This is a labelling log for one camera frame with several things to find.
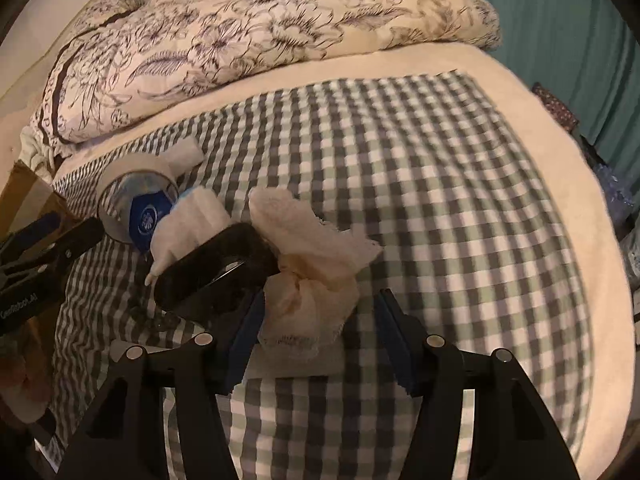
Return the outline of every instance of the gingham sheet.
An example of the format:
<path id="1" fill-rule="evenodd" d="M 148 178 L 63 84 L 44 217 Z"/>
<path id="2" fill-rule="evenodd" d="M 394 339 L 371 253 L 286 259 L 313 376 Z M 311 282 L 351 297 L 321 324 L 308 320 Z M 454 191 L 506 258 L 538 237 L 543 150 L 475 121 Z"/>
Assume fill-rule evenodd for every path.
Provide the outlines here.
<path id="1" fill-rule="evenodd" d="M 195 136 L 206 160 L 178 181 L 181 190 L 210 187 L 233 218 L 247 219 L 249 189 L 288 187 L 319 217 L 340 229 L 363 225 L 384 247 L 358 276 L 342 376 L 249 380 L 219 398 L 242 478 L 398 476 L 418 402 L 395 384 L 376 338 L 372 295 L 384 287 L 460 349 L 511 349 L 577 456 L 592 375 L 578 269 L 532 161 L 469 76 L 340 79 L 255 96 L 142 137 L 56 190 L 89 215 L 108 162 L 162 152 L 185 136 Z M 54 356 L 63 445 L 106 376 L 111 340 L 170 346 L 196 330 L 181 322 L 153 333 L 129 315 L 140 260 L 105 239 L 73 268 Z M 153 314 L 148 293 L 143 302 Z M 170 474 L 184 478 L 170 390 L 164 411 Z M 466 478 L 472 419 L 469 394 L 455 478 Z"/>

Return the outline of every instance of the cardboard box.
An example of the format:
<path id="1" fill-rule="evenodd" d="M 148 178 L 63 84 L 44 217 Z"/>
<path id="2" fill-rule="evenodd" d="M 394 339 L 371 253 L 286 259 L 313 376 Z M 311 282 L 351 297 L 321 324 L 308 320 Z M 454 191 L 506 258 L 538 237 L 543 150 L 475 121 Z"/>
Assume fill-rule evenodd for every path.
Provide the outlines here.
<path id="1" fill-rule="evenodd" d="M 62 219 L 60 227 L 34 245 L 25 256 L 44 250 L 61 234 L 76 225 L 78 219 L 71 214 L 66 201 L 55 193 L 49 184 L 37 177 L 25 164 L 16 162 L 0 194 L 0 240 L 51 211 L 59 213 Z M 32 318 L 29 323 L 32 330 L 37 330 L 34 336 L 40 341 L 47 359 L 53 355 L 59 310 L 59 305 L 53 306 L 37 318 Z"/>

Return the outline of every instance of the bed sheet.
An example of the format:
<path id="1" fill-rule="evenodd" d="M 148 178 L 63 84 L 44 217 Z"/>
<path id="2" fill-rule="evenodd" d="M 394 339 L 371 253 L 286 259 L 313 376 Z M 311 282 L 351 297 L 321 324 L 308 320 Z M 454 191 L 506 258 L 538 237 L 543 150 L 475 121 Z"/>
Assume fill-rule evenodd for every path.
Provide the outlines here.
<path id="1" fill-rule="evenodd" d="M 156 128 L 255 94 L 331 78 L 375 78 L 460 70 L 475 78 L 538 166 L 574 247 L 591 316 L 594 383 L 577 467 L 596 479 L 615 456 L 634 378 L 631 301 L 600 187 L 573 139 L 509 70 L 475 47 L 420 44 L 387 52 L 308 62 L 241 80 L 177 105 L 65 161 L 56 178 Z"/>

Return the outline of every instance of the teal curtain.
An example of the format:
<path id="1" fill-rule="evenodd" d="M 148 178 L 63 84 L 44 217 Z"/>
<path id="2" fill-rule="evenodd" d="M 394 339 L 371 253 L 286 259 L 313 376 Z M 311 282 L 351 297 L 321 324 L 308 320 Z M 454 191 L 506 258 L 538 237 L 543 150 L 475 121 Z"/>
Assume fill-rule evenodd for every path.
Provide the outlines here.
<path id="1" fill-rule="evenodd" d="M 610 0 L 489 0 L 503 45 L 491 54 L 527 86 L 539 81 L 640 208 L 640 46 Z"/>

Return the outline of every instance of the floral bedding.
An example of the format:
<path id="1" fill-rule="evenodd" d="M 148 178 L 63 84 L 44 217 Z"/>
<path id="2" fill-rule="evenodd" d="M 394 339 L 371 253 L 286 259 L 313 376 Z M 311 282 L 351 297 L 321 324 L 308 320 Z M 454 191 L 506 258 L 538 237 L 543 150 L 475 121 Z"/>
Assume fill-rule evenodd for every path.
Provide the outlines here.
<path id="1" fill-rule="evenodd" d="M 118 1 L 124 8 L 104 22 L 76 27 L 32 117 L 57 155 L 277 66 L 425 41 L 500 41 L 486 0 Z"/>

